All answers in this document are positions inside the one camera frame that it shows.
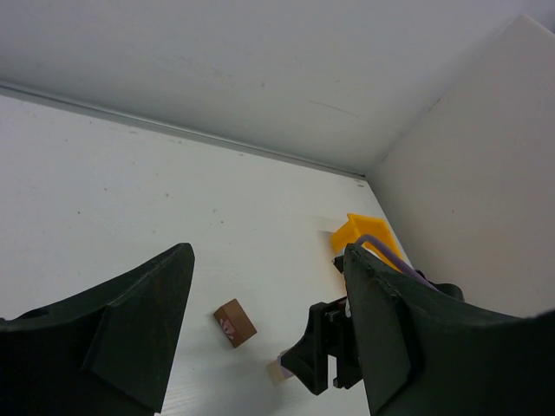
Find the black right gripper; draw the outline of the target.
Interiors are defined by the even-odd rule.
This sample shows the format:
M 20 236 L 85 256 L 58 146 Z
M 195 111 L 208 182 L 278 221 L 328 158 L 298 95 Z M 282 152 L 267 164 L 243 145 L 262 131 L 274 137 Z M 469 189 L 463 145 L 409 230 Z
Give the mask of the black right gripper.
M 301 339 L 281 355 L 280 364 L 312 393 L 328 388 L 328 357 L 336 359 L 332 384 L 350 389 L 362 380 L 354 325 L 346 315 L 347 298 L 320 302 L 309 309 L 309 321 Z

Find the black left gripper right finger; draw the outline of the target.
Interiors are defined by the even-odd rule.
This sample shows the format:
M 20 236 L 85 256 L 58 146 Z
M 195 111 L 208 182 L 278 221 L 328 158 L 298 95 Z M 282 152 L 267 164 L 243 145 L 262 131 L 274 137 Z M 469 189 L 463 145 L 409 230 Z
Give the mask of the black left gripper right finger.
M 343 263 L 372 414 L 553 414 L 552 312 L 478 308 L 354 244 Z

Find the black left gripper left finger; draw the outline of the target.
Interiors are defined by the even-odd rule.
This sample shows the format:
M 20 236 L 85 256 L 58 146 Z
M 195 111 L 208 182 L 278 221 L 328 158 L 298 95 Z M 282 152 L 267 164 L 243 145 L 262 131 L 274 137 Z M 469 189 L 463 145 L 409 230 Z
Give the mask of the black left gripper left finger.
M 3 414 L 155 414 L 193 279 L 176 244 L 77 295 L 1 321 Z

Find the beige cube with windows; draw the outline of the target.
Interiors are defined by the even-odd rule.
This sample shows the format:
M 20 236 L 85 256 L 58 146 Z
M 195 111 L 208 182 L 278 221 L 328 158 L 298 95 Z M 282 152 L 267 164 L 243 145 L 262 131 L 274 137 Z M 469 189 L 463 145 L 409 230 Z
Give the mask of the beige cube with windows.
M 270 362 L 266 366 L 266 369 L 267 369 L 268 375 L 269 375 L 269 377 L 270 377 L 270 379 L 271 379 L 271 381 L 274 385 L 279 385 L 279 384 L 283 383 L 284 381 L 286 381 L 282 378 L 282 374 L 279 370 L 277 361 Z

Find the brown rectangular wooden block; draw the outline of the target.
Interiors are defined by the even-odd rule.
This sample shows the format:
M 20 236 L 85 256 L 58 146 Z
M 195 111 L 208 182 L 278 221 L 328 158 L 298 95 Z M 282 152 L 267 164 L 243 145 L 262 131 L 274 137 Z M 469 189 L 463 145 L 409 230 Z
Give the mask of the brown rectangular wooden block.
M 234 348 L 239 347 L 258 331 L 236 298 L 220 306 L 213 317 Z

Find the yellow plastic bin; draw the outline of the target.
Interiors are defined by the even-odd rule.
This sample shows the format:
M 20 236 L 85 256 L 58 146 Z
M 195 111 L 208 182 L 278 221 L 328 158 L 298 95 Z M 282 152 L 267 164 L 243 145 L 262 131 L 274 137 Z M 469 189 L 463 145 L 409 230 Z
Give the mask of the yellow plastic bin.
M 349 213 L 347 218 L 330 237 L 330 246 L 335 254 L 333 264 L 341 274 L 344 273 L 343 255 L 349 244 L 361 245 L 370 255 L 395 271 L 412 270 L 404 260 L 385 219 L 353 213 Z

